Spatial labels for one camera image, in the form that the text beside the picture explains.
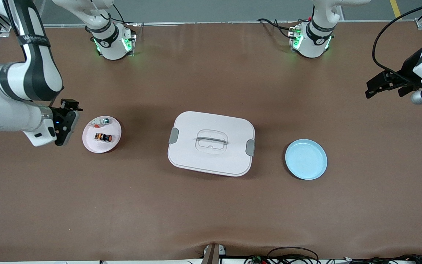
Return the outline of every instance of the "table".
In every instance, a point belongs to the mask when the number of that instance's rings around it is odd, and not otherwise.
[[[0,132],[0,261],[195,258],[211,242],[228,254],[422,254],[422,105],[396,92],[364,95],[381,71],[370,54],[384,25],[340,23],[318,59],[291,53],[277,29],[259,24],[145,27],[136,55],[118,61],[97,56],[82,28],[47,29],[66,87],[59,99],[85,110],[65,147]],[[399,69],[421,46],[414,22],[395,23],[378,58]],[[17,60],[14,35],[2,39],[0,62]],[[188,110],[254,125],[246,175],[169,163],[169,133]],[[82,129],[101,115],[122,122],[122,139],[93,154]],[[300,138],[327,153],[317,180],[283,165]]]

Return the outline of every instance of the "container lid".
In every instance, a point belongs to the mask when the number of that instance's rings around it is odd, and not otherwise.
[[[327,155],[312,140],[296,140],[286,150],[286,165],[300,179],[317,179],[327,169]]]
[[[245,119],[189,111],[175,120],[168,156],[179,168],[242,176],[252,164],[254,139]]]
[[[108,118],[110,120],[110,124],[105,125],[103,127],[92,127],[89,124],[94,121],[95,119],[100,118]],[[102,142],[95,139],[95,135],[97,133],[112,135],[112,142]],[[109,117],[107,115],[103,115],[102,117],[96,117],[92,119],[89,123],[87,123],[84,131],[82,132],[82,142],[87,150],[94,152],[94,153],[104,153],[112,150],[120,141],[122,137],[122,126],[113,117]]]

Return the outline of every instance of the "round plate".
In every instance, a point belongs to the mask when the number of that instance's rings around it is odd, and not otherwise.
[[[300,179],[317,179],[327,169],[327,155],[311,140],[296,140],[286,150],[286,165]]]
[[[109,117],[107,115],[103,115],[102,117],[96,117],[96,118],[108,118],[110,119],[110,124],[95,128],[91,127],[89,124],[86,125],[84,128],[84,131],[82,132],[82,142],[84,143],[84,146],[87,150],[94,152],[94,153],[104,153],[112,150],[118,142],[120,141],[120,138],[122,137],[122,126],[113,117]],[[107,135],[112,135],[113,139],[112,142],[101,142],[99,140],[95,140],[95,134],[96,133],[103,133]]]

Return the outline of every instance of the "small object on plate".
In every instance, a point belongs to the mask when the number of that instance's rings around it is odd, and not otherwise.
[[[96,119],[92,120],[89,123],[89,125],[91,127],[95,127],[95,128],[101,128],[101,127],[104,127],[104,126],[109,125],[109,124],[110,124],[110,119],[100,118],[100,117],[97,117]]]
[[[312,180],[327,169],[327,155],[323,148],[312,140],[296,140],[286,150],[286,166],[294,176]]]
[[[103,127],[93,127],[90,124],[92,121],[96,119],[109,119],[109,125],[105,125]],[[104,115],[102,117],[97,117],[93,119],[91,122],[87,123],[86,127],[84,128],[84,131],[82,132],[82,142],[87,150],[94,152],[94,153],[104,153],[112,150],[120,141],[120,138],[122,137],[122,126],[113,117],[109,117],[107,115]],[[104,142],[103,140],[97,140],[96,134],[104,134],[107,136],[112,136],[112,141]]]
[[[94,139],[102,142],[112,142],[112,135],[96,133]]]

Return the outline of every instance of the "black strap on robot arm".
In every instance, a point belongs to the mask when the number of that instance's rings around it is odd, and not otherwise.
[[[12,28],[14,29],[20,46],[28,44],[28,52],[30,53],[30,60],[26,50],[22,48],[28,63],[28,69],[24,73],[23,92],[30,98],[30,100],[53,100],[60,89],[62,83],[56,87],[50,87],[45,80],[46,75],[59,75],[59,71],[53,61],[52,53],[50,50],[50,42],[45,34],[45,29],[42,25],[42,20],[37,11],[37,7],[32,0],[2,0],[10,19]],[[48,53],[41,50],[41,46],[48,48]],[[56,71],[46,72],[45,65],[54,65]],[[0,80],[8,80],[8,71],[0,72]],[[1,82],[3,90],[9,90],[10,80],[8,82]],[[22,100],[18,96],[10,96],[15,100]]]

